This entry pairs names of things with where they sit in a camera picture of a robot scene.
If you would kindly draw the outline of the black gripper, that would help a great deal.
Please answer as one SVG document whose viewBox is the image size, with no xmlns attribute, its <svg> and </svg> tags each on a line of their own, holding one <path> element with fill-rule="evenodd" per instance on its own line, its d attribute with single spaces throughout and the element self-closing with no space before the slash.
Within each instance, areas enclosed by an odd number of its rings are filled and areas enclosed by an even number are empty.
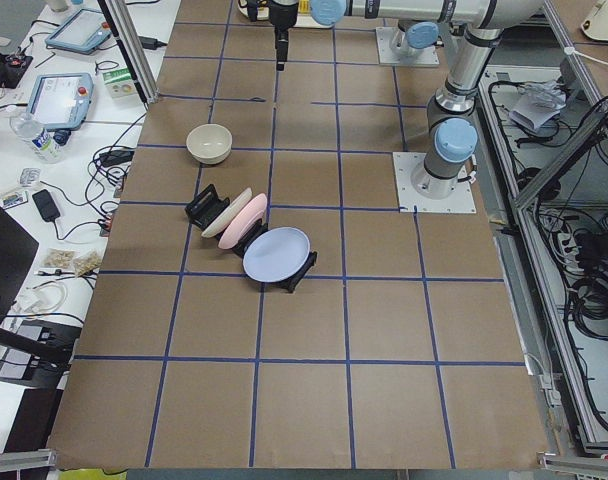
<svg viewBox="0 0 608 480">
<path fill-rule="evenodd" d="M 288 60 L 289 30 L 298 17 L 297 0 L 277 0 L 268 2 L 269 21 L 274 27 L 277 71 L 284 71 Z"/>
</svg>

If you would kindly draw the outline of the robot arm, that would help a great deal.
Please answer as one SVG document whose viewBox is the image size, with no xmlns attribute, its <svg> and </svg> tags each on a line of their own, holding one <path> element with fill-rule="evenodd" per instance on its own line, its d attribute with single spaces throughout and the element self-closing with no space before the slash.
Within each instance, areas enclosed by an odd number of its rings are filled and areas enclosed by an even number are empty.
<svg viewBox="0 0 608 480">
<path fill-rule="evenodd" d="M 343 17 L 465 24 L 455 60 L 444 85 L 427 105 L 429 147 L 411 174 L 413 188 L 430 199 L 445 199 L 455 188 L 463 164 L 475 152 L 478 134 L 468 117 L 481 75 L 503 31 L 530 18 L 541 1 L 312 1 L 310 13 L 324 26 Z"/>
<path fill-rule="evenodd" d="M 398 56 L 410 57 L 434 46 L 438 38 L 439 27 L 435 22 L 400 19 L 389 45 Z"/>
</svg>

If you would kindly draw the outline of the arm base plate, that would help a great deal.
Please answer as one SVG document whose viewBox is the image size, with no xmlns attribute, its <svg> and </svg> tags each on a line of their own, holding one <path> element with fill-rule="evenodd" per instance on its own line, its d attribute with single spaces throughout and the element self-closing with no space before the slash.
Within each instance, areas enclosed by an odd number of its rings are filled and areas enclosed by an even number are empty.
<svg viewBox="0 0 608 480">
<path fill-rule="evenodd" d="M 452 179 L 431 176 L 423 152 L 392 154 L 398 209 L 404 213 L 476 214 L 472 193 L 475 173 L 461 166 Z"/>
<path fill-rule="evenodd" d="M 436 53 L 436 33 L 430 33 L 426 41 L 413 42 L 409 31 L 399 27 L 377 27 L 376 41 L 380 65 L 436 68 L 439 59 Z"/>
</svg>

